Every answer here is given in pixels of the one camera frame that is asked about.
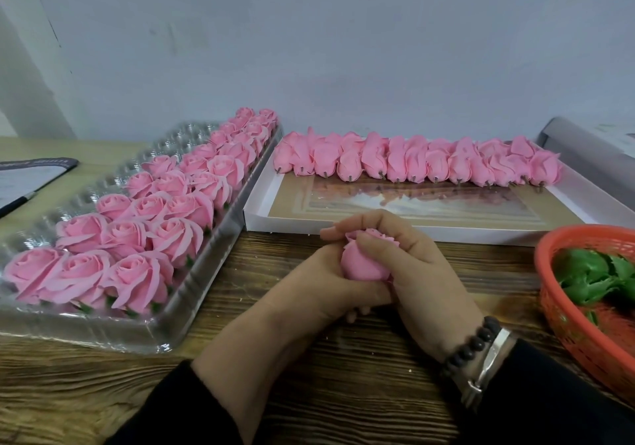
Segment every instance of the black pen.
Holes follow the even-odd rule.
[[[7,214],[9,214],[12,211],[15,211],[16,209],[18,209],[22,204],[24,204],[25,202],[28,202],[33,196],[35,196],[36,193],[32,192],[32,193],[28,193],[22,197],[19,197],[18,199],[16,199],[15,201],[10,202],[9,204],[7,204],[4,207],[0,207],[0,218],[6,216]]]

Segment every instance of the wooden table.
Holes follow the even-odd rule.
[[[140,146],[125,145],[131,146],[129,154]],[[100,149],[107,153],[103,145]],[[39,156],[52,156],[48,150],[43,148]],[[77,153],[69,148],[60,155]],[[122,159],[117,156],[115,162]],[[70,181],[72,173],[54,185],[64,184],[63,179]],[[37,212],[39,204],[31,205]],[[6,231],[3,221],[0,234]],[[7,227],[15,224],[12,220]],[[320,245],[314,236],[244,232],[185,342],[168,354],[133,355],[0,337],[0,443],[100,443],[173,366],[195,357]],[[440,248],[484,312],[579,372],[538,307],[532,248]],[[373,312],[353,325],[337,323],[276,383],[256,443],[447,443],[458,435],[465,412],[438,369],[417,351],[390,310]]]

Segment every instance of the red basket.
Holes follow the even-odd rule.
[[[553,256],[571,247],[635,261],[635,230],[599,224],[565,226],[547,233],[534,257],[542,281],[540,303],[551,329],[586,371],[635,406],[635,313],[628,317],[600,302],[592,307],[600,329],[589,321],[585,308],[571,302],[551,269]]]

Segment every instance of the metal bracelet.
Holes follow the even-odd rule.
[[[461,403],[463,403],[466,408],[476,409],[478,404],[481,402],[485,379],[488,378],[489,370],[494,365],[494,362],[496,361],[496,358],[498,357],[498,354],[500,353],[502,346],[507,341],[509,335],[509,330],[501,328],[498,336],[485,356],[483,369],[481,369],[478,379],[476,381],[472,381],[471,379],[467,380],[467,388],[461,396]]]

